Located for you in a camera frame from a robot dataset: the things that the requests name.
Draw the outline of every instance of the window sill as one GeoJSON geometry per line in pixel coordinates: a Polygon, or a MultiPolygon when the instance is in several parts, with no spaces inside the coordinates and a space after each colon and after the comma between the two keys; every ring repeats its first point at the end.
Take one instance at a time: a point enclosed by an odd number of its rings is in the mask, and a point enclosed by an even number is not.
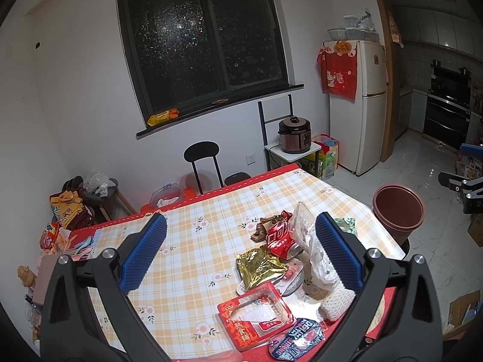
{"type": "Polygon", "coordinates": [[[204,109],[184,114],[182,116],[179,116],[178,118],[170,119],[169,121],[163,122],[161,124],[158,124],[158,125],[155,125],[155,126],[148,126],[146,129],[136,133],[136,139],[144,138],[144,137],[149,136],[150,134],[152,134],[154,132],[161,131],[163,129],[169,128],[170,126],[174,126],[174,125],[179,124],[181,122],[188,121],[189,119],[199,117],[203,114],[211,113],[212,111],[216,111],[216,110],[222,109],[224,107],[238,105],[240,103],[253,101],[253,100],[259,99],[259,98],[265,98],[267,96],[290,93],[290,92],[295,91],[295,90],[300,90],[303,87],[304,87],[303,84],[293,84],[293,85],[289,85],[288,87],[284,86],[284,87],[272,88],[272,89],[268,89],[268,90],[260,90],[260,91],[254,92],[254,93],[243,94],[243,95],[239,95],[239,96],[236,96],[236,97],[234,96],[233,98],[230,98],[230,100],[228,102],[222,103],[221,105],[210,105],[210,106],[208,106],[204,109]]]}

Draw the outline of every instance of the white refrigerator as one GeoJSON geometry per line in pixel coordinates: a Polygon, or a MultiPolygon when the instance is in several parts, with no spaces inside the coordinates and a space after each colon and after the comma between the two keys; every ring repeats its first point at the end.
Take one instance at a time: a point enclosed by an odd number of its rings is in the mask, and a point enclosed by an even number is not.
{"type": "Polygon", "coordinates": [[[387,73],[383,45],[357,41],[356,100],[330,94],[330,136],[339,140],[339,164],[357,176],[381,156],[387,73]]]}

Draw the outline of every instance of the black stool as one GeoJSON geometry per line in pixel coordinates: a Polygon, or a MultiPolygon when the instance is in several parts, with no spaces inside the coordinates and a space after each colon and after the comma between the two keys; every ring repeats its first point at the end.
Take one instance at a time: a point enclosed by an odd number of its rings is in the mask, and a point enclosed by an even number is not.
{"type": "MultiPolygon", "coordinates": [[[[192,146],[189,146],[184,152],[184,160],[190,162],[193,166],[193,171],[195,173],[196,182],[198,183],[198,189],[200,190],[200,194],[203,194],[203,189],[201,188],[200,178],[198,176],[198,171],[196,170],[195,166],[195,162],[200,159],[213,157],[214,165],[216,167],[216,173],[218,174],[218,180],[220,181],[220,186],[223,188],[223,180],[221,178],[220,168],[218,167],[218,162],[216,161],[216,156],[219,152],[220,147],[218,147],[218,144],[213,143],[213,141],[200,141],[199,143],[195,143],[192,146]]],[[[246,173],[235,173],[231,176],[226,177],[225,184],[235,184],[248,178],[251,177],[246,173]]]]}

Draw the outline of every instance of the metal screw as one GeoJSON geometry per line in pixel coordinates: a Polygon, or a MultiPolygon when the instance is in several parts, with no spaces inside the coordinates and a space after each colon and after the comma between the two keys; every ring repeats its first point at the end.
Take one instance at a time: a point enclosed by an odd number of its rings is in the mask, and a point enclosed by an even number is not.
{"type": "Polygon", "coordinates": [[[64,254],[64,255],[60,256],[59,259],[57,260],[57,262],[61,265],[67,264],[69,262],[68,255],[64,254]]]}
{"type": "Polygon", "coordinates": [[[381,251],[376,248],[370,248],[367,253],[373,259],[378,259],[381,256],[381,251]]]}
{"type": "Polygon", "coordinates": [[[111,259],[114,257],[115,255],[115,250],[112,249],[112,248],[107,248],[105,250],[102,251],[102,256],[105,258],[105,259],[111,259]]]}
{"type": "Polygon", "coordinates": [[[424,257],[420,254],[415,254],[413,258],[418,264],[424,264],[424,262],[426,261],[424,257]]]}

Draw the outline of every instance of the yellow plaid tablecloth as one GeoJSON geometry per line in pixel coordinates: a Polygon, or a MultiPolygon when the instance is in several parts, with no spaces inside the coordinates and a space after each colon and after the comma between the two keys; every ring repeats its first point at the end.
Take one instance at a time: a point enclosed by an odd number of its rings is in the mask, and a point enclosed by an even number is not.
{"type": "MultiPolygon", "coordinates": [[[[393,259],[404,257],[367,206],[301,169],[167,211],[163,213],[168,222],[166,240],[141,286],[128,297],[171,358],[234,349],[216,307],[236,296],[241,277],[235,257],[261,245],[250,239],[260,217],[282,210],[293,212],[298,201],[315,216],[328,211],[334,218],[355,218],[358,238],[365,248],[378,248],[393,259]]],[[[96,231],[94,257],[141,231],[151,215],[96,231]]],[[[90,294],[109,343],[123,349],[97,290],[90,289],[90,294]]],[[[326,294],[306,278],[303,286],[285,300],[296,317],[321,320],[318,307],[326,294]]]]}

